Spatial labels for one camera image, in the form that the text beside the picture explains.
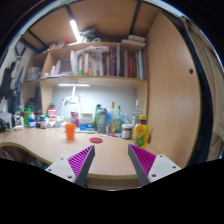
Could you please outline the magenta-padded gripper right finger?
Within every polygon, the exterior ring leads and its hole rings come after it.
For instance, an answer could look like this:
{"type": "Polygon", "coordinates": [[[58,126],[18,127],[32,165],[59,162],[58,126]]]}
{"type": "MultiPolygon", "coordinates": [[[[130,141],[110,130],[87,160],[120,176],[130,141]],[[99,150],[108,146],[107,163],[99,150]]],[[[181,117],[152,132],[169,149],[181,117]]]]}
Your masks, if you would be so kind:
{"type": "Polygon", "coordinates": [[[128,155],[141,186],[148,185],[180,170],[180,167],[164,154],[154,155],[131,144],[128,145],[128,155]]]}

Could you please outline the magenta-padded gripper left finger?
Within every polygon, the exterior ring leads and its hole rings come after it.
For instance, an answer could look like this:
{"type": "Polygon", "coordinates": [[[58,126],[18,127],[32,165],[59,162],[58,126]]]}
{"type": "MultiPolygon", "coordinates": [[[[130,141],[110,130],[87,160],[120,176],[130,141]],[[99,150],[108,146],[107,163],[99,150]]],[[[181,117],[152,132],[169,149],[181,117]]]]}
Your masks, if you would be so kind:
{"type": "Polygon", "coordinates": [[[94,157],[95,147],[91,145],[68,158],[56,160],[46,171],[78,186],[86,187],[87,175],[94,157]]]}

